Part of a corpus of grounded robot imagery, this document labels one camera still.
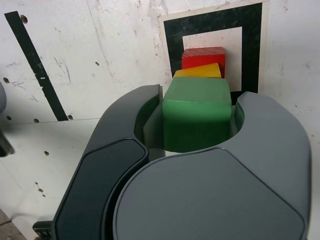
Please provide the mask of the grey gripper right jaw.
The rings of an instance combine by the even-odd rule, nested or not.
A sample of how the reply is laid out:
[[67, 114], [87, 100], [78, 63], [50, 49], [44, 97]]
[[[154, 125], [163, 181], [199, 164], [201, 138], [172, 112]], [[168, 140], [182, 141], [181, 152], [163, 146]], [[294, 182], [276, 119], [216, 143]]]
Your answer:
[[116, 240], [303, 240], [311, 212], [308, 135], [274, 99], [243, 93], [238, 132], [203, 150], [151, 161], [125, 184]]

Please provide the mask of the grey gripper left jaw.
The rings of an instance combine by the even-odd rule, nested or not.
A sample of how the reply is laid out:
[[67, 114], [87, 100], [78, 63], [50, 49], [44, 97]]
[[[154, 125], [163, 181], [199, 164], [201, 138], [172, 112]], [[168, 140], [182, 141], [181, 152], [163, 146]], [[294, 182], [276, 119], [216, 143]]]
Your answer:
[[55, 240], [111, 240], [117, 199], [149, 162], [143, 128], [162, 99], [160, 85], [138, 87], [98, 121], [52, 221]]

